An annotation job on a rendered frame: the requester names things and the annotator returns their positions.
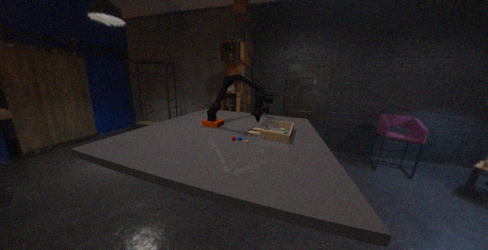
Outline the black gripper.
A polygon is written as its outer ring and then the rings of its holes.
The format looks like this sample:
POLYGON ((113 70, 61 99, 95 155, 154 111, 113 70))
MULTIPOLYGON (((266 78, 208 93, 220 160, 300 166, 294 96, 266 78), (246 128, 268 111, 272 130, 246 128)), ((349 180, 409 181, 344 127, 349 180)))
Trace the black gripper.
POLYGON ((255 110, 251 112, 251 115, 255 115, 255 119, 259 122, 260 116, 263 114, 260 110, 260 107, 263 103, 255 103, 255 110))

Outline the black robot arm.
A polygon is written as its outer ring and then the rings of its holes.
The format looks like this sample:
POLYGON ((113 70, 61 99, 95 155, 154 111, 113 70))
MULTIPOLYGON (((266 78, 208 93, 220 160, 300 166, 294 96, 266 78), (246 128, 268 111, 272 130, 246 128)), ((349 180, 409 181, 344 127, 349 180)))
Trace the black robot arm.
MULTIPOLYGON (((207 111, 207 121, 214 122, 214 121, 217 120, 216 112, 218 112, 218 110, 221 108, 220 102, 222 101, 223 96, 225 95, 226 90, 228 89, 228 87, 230 87, 231 84, 234 81, 237 81, 237 80, 241 80, 242 82, 246 83, 247 85, 249 85, 250 87, 252 87, 257 93, 262 94, 262 95, 265 95, 265 96, 261 96, 261 95, 257 95, 255 93, 253 96, 255 97, 255 102, 256 103, 263 103, 263 97, 264 97, 265 103, 273 103, 273 95, 267 95, 264 92, 264 88, 262 86, 257 85, 255 83, 249 81, 247 78, 245 78, 241 74, 238 74, 238 75, 226 75, 225 78, 224 78, 224 81, 223 81, 223 87, 221 88, 220 93, 217 96, 217 99, 210 106, 210 109, 207 111)), ((269 112, 269 110, 270 110, 269 107, 263 107, 263 105, 262 105, 260 107, 260 110, 259 111, 263 111, 263 112, 265 112, 267 114, 269 112)))

